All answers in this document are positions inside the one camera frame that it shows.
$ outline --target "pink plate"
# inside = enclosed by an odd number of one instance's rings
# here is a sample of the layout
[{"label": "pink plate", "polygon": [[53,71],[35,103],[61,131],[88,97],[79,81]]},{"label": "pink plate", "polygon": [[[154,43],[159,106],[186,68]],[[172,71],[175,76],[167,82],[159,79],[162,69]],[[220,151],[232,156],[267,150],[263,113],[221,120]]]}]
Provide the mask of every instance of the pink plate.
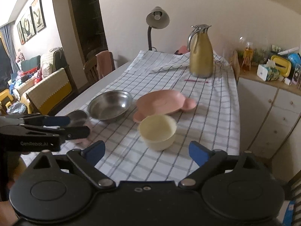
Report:
[{"label": "pink plate", "polygon": [[178,110],[193,110],[197,103],[186,98],[183,94],[175,90],[159,90],[150,92],[137,100],[138,111],[133,116],[134,122],[141,122],[150,115],[164,115]]}]

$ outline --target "blue ball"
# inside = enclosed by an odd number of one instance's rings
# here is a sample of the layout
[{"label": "blue ball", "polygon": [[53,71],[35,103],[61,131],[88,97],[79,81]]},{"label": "blue ball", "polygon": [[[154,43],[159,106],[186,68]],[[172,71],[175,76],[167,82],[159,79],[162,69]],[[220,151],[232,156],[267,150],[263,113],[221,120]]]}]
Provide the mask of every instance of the blue ball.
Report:
[{"label": "blue ball", "polygon": [[295,69],[296,64],[301,65],[301,58],[298,53],[291,53],[290,55],[288,55],[287,59],[291,62],[292,69]]}]

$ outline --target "checkered tablecloth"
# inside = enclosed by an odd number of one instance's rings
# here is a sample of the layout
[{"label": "checkered tablecloth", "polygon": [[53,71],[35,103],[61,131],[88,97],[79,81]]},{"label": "checkered tablecloth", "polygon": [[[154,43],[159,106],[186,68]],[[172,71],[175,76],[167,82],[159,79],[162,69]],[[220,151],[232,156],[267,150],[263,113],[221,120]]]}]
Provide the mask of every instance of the checkered tablecloth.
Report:
[{"label": "checkered tablecloth", "polygon": [[[214,57],[213,75],[207,79],[197,79],[189,73],[189,53],[173,55],[140,51],[128,69],[97,95],[111,90],[124,90],[137,100],[152,91],[174,89],[196,100],[198,106],[192,112],[178,111],[171,115],[177,121],[176,140],[163,152],[148,149],[141,141],[138,124],[132,119],[137,111],[135,101],[124,118],[115,123],[91,119],[93,128],[89,143],[103,140],[106,144],[105,155],[95,167],[116,182],[178,182],[198,168],[188,154],[188,145],[192,140],[209,149],[222,149],[230,155],[238,155],[240,122],[235,77],[224,58],[216,54]],[[87,109],[91,100],[81,109]],[[65,154],[73,148],[82,147],[69,141],[62,145],[58,154]],[[25,163],[30,163],[35,156],[36,153],[23,156]]]}]

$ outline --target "metal bowl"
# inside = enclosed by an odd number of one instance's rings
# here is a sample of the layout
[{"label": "metal bowl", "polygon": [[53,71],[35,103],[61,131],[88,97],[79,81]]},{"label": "metal bowl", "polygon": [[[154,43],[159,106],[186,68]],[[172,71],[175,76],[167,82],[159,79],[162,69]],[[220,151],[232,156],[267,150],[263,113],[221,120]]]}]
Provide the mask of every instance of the metal bowl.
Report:
[{"label": "metal bowl", "polygon": [[86,111],[82,110],[75,110],[72,111],[71,113],[67,114],[70,118],[70,123],[68,127],[80,127],[84,126],[86,122],[89,120],[89,115]]},{"label": "metal bowl", "polygon": [[92,118],[100,121],[116,121],[131,106],[132,97],[125,91],[104,92],[95,97],[88,106]]}]

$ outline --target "photo frame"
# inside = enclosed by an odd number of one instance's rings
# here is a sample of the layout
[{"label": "photo frame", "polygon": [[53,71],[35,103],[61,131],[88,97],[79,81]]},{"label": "photo frame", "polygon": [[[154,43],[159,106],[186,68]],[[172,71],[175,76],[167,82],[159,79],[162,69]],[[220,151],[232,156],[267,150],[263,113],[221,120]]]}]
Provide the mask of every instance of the photo frame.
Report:
[{"label": "photo frame", "polygon": [[36,29],[33,24],[33,17],[31,12],[31,7],[27,9],[23,15],[21,21],[21,29],[24,35],[25,42],[31,39],[36,34]]},{"label": "photo frame", "polygon": [[24,39],[22,27],[21,27],[21,21],[19,21],[19,23],[17,24],[17,30],[18,30],[21,45],[24,45],[25,44],[25,39]]},{"label": "photo frame", "polygon": [[31,3],[32,19],[36,32],[46,27],[45,18],[42,7],[42,0],[34,0]]}]

